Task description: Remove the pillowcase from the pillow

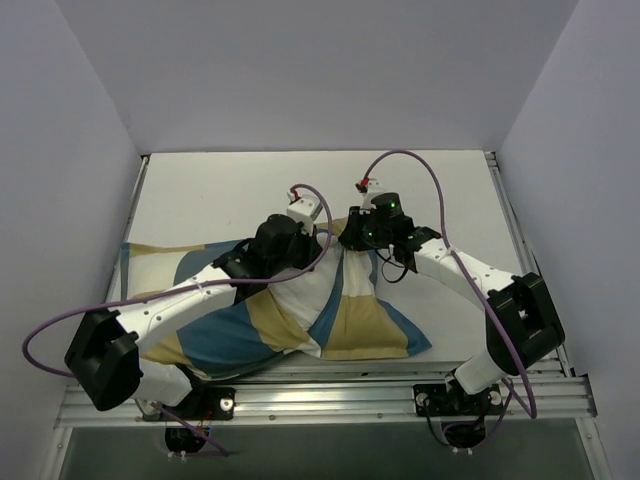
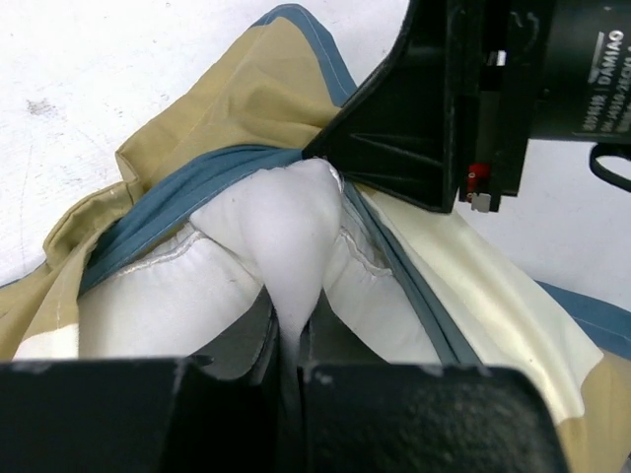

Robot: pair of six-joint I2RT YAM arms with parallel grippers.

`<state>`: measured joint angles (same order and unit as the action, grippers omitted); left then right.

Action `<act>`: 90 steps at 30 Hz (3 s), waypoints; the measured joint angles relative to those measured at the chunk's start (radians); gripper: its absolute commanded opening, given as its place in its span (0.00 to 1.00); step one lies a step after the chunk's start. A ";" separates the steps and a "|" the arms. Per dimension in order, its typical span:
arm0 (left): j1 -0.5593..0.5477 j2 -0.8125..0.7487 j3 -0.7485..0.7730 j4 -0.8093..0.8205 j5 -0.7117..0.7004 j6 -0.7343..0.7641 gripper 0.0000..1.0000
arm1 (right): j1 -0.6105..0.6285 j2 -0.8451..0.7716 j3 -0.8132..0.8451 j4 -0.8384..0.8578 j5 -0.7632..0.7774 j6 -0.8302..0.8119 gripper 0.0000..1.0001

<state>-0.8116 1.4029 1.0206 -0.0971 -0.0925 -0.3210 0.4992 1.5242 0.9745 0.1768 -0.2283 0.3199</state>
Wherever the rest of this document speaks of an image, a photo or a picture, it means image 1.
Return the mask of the white pillow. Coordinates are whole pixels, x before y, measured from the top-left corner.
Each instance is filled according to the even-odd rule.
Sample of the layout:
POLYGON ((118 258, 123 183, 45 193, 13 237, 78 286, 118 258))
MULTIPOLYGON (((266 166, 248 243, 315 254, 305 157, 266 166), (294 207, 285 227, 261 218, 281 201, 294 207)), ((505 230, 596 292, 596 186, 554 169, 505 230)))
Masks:
POLYGON ((377 281, 378 260, 367 252, 345 250, 335 236, 326 230, 317 234, 321 245, 329 243, 329 249, 316 267, 287 282, 271 284, 268 289, 277 305, 304 330, 308 331, 328 305, 334 288, 338 299, 342 297, 340 280, 346 280, 347 296, 374 293, 377 281))

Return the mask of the blue beige white pillowcase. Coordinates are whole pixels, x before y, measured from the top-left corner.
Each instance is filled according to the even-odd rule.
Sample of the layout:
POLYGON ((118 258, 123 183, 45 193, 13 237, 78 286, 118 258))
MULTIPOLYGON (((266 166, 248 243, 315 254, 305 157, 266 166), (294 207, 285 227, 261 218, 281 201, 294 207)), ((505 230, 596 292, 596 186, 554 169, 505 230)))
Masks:
POLYGON ((330 361, 402 359, 432 346, 376 295, 379 258, 333 241, 310 273, 269 285, 165 336, 143 358, 184 365, 203 380, 248 374, 300 352, 330 361))

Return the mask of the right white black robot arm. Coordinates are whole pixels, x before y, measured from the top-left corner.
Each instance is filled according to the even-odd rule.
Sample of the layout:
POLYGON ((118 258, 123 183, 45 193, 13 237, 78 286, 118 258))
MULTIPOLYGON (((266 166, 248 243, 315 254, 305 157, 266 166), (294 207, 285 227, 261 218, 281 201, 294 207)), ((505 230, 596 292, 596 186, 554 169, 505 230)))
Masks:
POLYGON ((350 207, 339 242, 352 251, 388 249, 405 270, 438 281, 484 312, 484 349, 456 368, 443 390, 455 412, 469 411, 481 391, 525 373, 565 341, 540 275, 505 272, 454 248, 444 233, 415 225, 394 192, 350 207))

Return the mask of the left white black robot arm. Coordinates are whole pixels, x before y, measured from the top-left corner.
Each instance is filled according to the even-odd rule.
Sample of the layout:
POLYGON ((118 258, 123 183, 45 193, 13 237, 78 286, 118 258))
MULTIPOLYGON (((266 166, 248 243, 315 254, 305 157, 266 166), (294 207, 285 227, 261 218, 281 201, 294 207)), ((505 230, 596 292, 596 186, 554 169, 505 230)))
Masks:
POLYGON ((197 382, 175 365, 143 356, 177 330, 239 304, 285 281, 283 271, 313 269, 327 248, 309 215, 273 214, 246 239, 182 283, 145 298, 114 302, 86 312, 65 364, 99 411, 127 400, 163 406, 179 419, 202 405, 197 382))

